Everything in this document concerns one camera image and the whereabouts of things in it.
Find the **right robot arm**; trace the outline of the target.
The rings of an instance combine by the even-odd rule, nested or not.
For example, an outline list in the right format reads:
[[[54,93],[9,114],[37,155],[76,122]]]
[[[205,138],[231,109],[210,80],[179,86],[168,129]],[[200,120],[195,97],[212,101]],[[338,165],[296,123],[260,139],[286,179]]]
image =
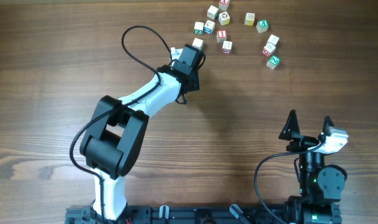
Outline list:
[[[295,172],[300,195],[285,202],[285,223],[341,223],[338,202],[348,178],[340,166],[325,164],[325,157],[339,152],[348,143],[348,133],[334,126],[329,116],[318,137],[300,134],[297,112],[291,110],[279,139],[289,141],[287,151],[297,154]]]

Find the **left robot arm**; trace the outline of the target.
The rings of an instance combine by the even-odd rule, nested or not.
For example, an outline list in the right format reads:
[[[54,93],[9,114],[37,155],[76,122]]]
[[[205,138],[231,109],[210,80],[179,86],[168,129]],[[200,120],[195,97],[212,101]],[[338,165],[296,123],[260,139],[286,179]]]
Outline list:
[[[164,106],[199,90],[198,71],[205,58],[200,49],[185,45],[142,88],[118,99],[106,95],[98,102],[80,145],[98,182],[91,205],[96,223],[122,221],[126,175],[139,157],[149,120]]]

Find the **wooden block red letter I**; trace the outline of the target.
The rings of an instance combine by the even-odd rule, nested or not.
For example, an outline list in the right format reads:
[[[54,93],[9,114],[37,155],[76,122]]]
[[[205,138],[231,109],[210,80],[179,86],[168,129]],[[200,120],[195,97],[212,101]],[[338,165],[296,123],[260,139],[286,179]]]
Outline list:
[[[226,41],[227,40],[226,30],[218,30],[216,32],[216,40],[217,40],[217,43],[223,43],[224,41]]]

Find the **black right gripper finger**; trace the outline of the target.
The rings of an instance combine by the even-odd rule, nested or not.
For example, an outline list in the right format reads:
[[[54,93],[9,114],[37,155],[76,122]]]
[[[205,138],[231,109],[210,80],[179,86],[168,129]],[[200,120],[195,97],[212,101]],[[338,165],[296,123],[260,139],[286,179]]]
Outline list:
[[[300,128],[298,125],[297,112],[296,110],[291,110],[289,116],[283,127],[283,130],[279,134],[279,139],[299,139],[300,138]]]
[[[325,116],[323,121],[323,134],[330,134],[330,128],[334,127],[334,124],[329,116]]]

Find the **wooden block red letter side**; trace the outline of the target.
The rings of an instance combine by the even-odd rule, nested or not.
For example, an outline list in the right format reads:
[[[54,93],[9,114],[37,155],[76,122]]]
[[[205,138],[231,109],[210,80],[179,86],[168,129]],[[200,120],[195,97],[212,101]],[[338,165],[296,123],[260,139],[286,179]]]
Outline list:
[[[265,56],[270,57],[270,56],[274,53],[275,50],[276,50],[276,46],[275,46],[275,45],[273,45],[273,44],[271,44],[271,43],[267,43],[267,44],[264,46],[264,48],[263,48],[263,50],[262,50],[262,53],[263,53]]]

